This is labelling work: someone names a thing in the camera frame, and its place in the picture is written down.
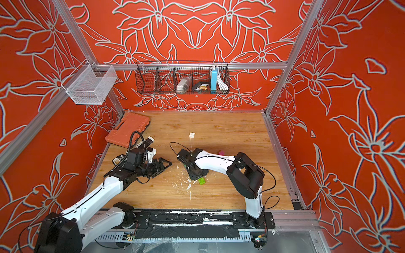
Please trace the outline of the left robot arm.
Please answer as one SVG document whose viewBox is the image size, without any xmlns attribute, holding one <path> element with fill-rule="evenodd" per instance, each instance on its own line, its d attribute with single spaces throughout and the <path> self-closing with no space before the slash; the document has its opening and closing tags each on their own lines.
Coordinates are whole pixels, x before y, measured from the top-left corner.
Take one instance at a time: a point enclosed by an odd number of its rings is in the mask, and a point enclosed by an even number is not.
<svg viewBox="0 0 405 253">
<path fill-rule="evenodd" d="M 139 177 L 154 178 L 172 165 L 159 158 L 124 158 L 104 176 L 95 190 L 60 214 L 51 213 L 42 221 L 36 253 L 80 253 L 85 247 L 113 227 L 130 228 L 136 224 L 134 208 L 116 203 L 105 215 L 94 215 L 112 198 L 123 192 Z"/>
</svg>

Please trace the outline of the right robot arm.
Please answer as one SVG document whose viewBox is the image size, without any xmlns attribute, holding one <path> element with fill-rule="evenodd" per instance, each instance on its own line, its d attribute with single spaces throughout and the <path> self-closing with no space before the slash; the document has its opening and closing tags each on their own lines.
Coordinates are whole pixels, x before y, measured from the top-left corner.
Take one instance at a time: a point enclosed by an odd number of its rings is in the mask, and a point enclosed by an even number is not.
<svg viewBox="0 0 405 253">
<path fill-rule="evenodd" d="M 261 216 L 265 175 L 246 154 L 239 152 L 235 156 L 221 156 L 202 149 L 182 149 L 177 153 L 177 159 L 194 181 L 206 176 L 210 170 L 227 175 L 238 193 L 245 198 L 246 213 L 254 219 Z"/>
</svg>

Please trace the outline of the lime green long lego brick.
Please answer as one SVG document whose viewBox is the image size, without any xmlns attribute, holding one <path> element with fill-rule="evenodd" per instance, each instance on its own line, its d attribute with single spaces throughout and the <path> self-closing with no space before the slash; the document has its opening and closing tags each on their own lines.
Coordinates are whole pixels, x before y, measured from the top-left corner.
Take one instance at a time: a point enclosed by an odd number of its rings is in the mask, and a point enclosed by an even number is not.
<svg viewBox="0 0 405 253">
<path fill-rule="evenodd" d="M 204 178 L 199 178 L 198 182 L 200 185 L 204 185 L 206 183 L 206 180 Z"/>
</svg>

